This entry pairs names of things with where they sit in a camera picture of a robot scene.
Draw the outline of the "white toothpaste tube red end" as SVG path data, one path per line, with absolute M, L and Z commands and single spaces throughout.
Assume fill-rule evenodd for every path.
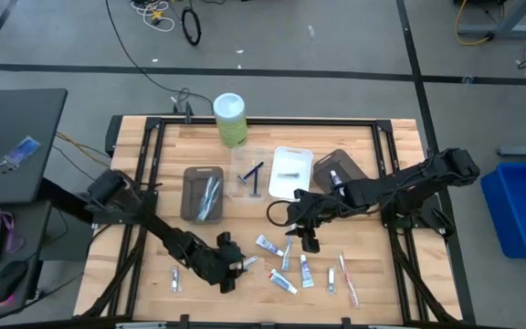
M 279 271 L 273 269 L 269 273 L 268 278 L 270 281 L 278 285 L 284 291 L 290 292 L 292 294 L 298 293 L 298 290 L 295 288 L 295 286 L 289 280 L 287 280 Z

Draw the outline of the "grey desk leg frame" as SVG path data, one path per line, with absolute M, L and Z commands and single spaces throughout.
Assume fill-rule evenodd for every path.
M 463 0 L 455 21 L 457 36 L 490 38 L 526 38 L 526 25 L 521 20 L 526 16 L 526 0 L 517 0 L 513 8 L 497 23 L 494 24 L 462 24 L 461 14 L 468 0 Z

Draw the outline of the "teal toothbrush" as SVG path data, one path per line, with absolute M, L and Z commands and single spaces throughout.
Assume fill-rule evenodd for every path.
M 205 214 L 204 219 L 207 219 L 218 199 L 221 181 L 219 177 L 211 176 L 207 181 L 207 188 L 205 193 Z

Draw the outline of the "clear badge holder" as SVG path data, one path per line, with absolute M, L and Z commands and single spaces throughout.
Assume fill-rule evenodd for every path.
M 31 136 L 27 136 L 15 148 L 13 148 L 4 156 L 4 160 L 8 165 L 18 167 L 33 153 L 35 153 L 39 146 L 40 142 Z

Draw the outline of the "red toothbrush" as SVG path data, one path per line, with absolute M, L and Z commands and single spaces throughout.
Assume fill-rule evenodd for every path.
M 340 262 L 340 266 L 341 266 L 341 270 L 342 270 L 342 273 L 343 273 L 344 280 L 346 282 L 346 285 L 347 285 L 349 293 L 350 293 L 352 306 L 353 307 L 358 307 L 360 305 L 359 298 L 358 298 L 357 292 L 355 290 L 355 287 L 353 285 L 352 278 L 351 278 L 351 275 L 349 273 L 348 267 L 346 265 L 345 258 L 343 257 L 342 254 L 339 255 L 339 262 Z

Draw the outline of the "black aluminium rig frame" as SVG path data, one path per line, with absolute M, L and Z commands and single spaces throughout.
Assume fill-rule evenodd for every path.
M 125 116 L 116 142 L 112 167 L 134 175 L 142 146 L 145 117 Z M 300 291 L 285 292 L 268 279 L 272 269 L 279 269 L 281 258 L 256 246 L 259 234 L 285 248 L 284 231 L 268 223 L 266 207 L 273 200 L 269 194 L 263 201 L 235 201 L 226 191 L 223 219 L 218 225 L 194 226 L 179 218 L 182 201 L 183 173 L 187 167 L 216 165 L 223 168 L 225 178 L 231 174 L 231 150 L 218 139 L 215 125 L 195 123 L 206 117 L 193 119 L 192 124 L 181 124 L 181 117 L 173 118 L 164 128 L 163 149 L 159 163 L 157 213 L 168 224 L 189 229 L 209 245 L 216 244 L 216 236 L 230 231 L 248 256 L 257 255 L 246 275 L 237 280 L 237 289 L 221 294 L 217 286 L 209 286 L 192 271 L 180 267 L 182 290 L 171 291 L 172 267 L 177 264 L 162 243 L 148 236 L 135 296 L 133 320 L 166 321 L 175 323 L 188 314 L 190 325 L 214 323 L 239 324 L 247 327 L 276 328 L 283 324 L 339 324 L 350 319 L 352 324 L 402 324 L 403 317 L 397 292 L 396 271 L 390 239 L 377 214 L 335 220 L 316 230 L 321 253 L 307 254 L 315 286 L 301 289 L 299 257 L 300 242 L 294 239 L 290 253 L 290 267 L 285 276 Z M 388 152 L 387 132 L 380 131 L 383 156 L 377 160 L 373 129 L 361 120 L 336 119 L 297 121 L 296 119 L 247 119 L 249 149 L 265 149 L 268 160 L 278 146 L 307 149 L 314 160 L 321 159 L 335 149 L 343 149 L 369 177 L 378 177 L 382 169 L 392 173 L 393 161 Z M 425 158 L 415 120 L 390 120 L 396 150 L 396 166 L 406 168 Z M 108 285 L 118 261 L 123 226 L 113 226 L 92 244 L 74 314 L 87 311 Z M 424 282 L 445 310 L 456 319 L 465 319 L 460 310 L 457 289 L 443 238 L 430 228 L 413 230 L 416 256 Z M 339 264 L 342 254 L 351 280 L 360 299 L 353 307 L 346 280 Z M 336 293 L 326 289 L 330 267 L 337 269 Z

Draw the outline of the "blue toothbrush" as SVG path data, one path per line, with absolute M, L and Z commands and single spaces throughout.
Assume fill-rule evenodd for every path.
M 289 259 L 290 259 L 291 246 L 292 246 L 292 236 L 287 236 L 287 244 L 284 250 L 284 254 L 282 256 L 282 264 L 281 264 L 281 269 L 283 271 L 289 270 Z

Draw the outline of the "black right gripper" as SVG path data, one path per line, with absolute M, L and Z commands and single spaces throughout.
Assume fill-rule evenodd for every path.
M 294 196 L 297 201 L 287 207 L 288 231 L 286 236 L 297 236 L 301 241 L 301 248 L 305 252 L 319 253 L 320 242 L 316 238 L 315 229 L 327 222 L 331 215 L 325 211 L 325 195 L 310 193 L 296 189 Z

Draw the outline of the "green disinfecting wipes canister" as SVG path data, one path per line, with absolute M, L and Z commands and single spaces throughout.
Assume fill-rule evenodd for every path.
M 247 141 L 247 118 L 244 100 L 235 93 L 219 95 L 213 102 L 213 112 L 221 141 L 235 148 Z

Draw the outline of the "black computer mouse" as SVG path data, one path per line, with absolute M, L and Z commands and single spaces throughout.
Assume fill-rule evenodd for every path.
M 27 264 L 23 260 L 13 260 L 0 270 L 0 303 L 11 297 L 26 273 Z

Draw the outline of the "black clamp post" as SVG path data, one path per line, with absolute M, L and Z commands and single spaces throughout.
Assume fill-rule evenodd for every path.
M 194 115 L 192 106 L 188 98 L 190 97 L 190 90 L 182 88 L 178 91 L 178 96 L 174 98 L 174 114 L 182 114 L 184 116 L 184 123 L 190 124 Z

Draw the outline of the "large black desk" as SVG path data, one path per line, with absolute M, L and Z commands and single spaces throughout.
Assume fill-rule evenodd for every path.
M 17 169 L 0 168 L 0 205 L 44 199 L 58 188 L 44 173 L 67 96 L 65 89 L 0 90 L 0 162 L 27 137 L 39 143 Z

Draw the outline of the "clear plastic bin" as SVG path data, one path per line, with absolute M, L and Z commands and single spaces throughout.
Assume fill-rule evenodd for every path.
M 238 180 L 239 175 L 245 175 L 255 165 L 263 162 L 258 170 L 258 192 L 260 197 L 251 197 L 253 191 L 253 175 L 245 184 Z M 268 181 L 271 169 L 271 151 L 264 148 L 238 147 L 231 151 L 229 176 L 226 180 L 226 194 L 236 203 L 261 203 L 268 196 Z

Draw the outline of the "clear toothbrush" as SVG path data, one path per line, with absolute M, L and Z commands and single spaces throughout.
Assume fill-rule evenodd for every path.
M 209 203 L 210 203 L 209 198 L 210 198 L 213 183 L 214 183 L 213 177 L 209 177 L 208 180 L 206 181 L 205 193 L 201 199 L 199 212 L 197 214 L 197 219 L 199 221 L 204 221 L 207 217 L 207 212 L 208 212 Z

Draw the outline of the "dark grey desk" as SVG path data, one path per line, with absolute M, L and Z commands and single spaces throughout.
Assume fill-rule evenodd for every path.
M 13 260 L 23 260 L 27 264 L 27 273 L 11 297 L 0 303 L 0 314 L 19 311 L 35 296 L 42 267 L 39 253 L 51 209 L 48 201 L 4 207 L 4 211 L 14 216 L 14 226 L 8 229 L 0 217 L 4 230 L 0 270 Z

